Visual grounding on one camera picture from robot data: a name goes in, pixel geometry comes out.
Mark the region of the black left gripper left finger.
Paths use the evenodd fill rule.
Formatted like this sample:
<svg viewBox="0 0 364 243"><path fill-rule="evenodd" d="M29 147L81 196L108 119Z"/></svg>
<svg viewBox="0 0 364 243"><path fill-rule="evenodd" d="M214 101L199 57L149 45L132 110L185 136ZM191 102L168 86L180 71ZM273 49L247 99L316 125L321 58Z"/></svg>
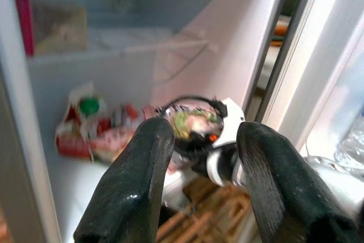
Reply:
<svg viewBox="0 0 364 243"><path fill-rule="evenodd" d="M150 118L98 182L73 234L75 242L155 242L173 129Z"/></svg>

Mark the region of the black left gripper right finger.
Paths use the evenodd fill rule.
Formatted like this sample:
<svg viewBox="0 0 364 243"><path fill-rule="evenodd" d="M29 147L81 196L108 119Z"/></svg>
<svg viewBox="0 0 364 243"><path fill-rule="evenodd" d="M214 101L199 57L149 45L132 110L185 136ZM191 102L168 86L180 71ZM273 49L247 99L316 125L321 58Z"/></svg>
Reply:
<svg viewBox="0 0 364 243"><path fill-rule="evenodd" d="M241 122L236 141L263 242L361 242L358 224L289 139Z"/></svg>

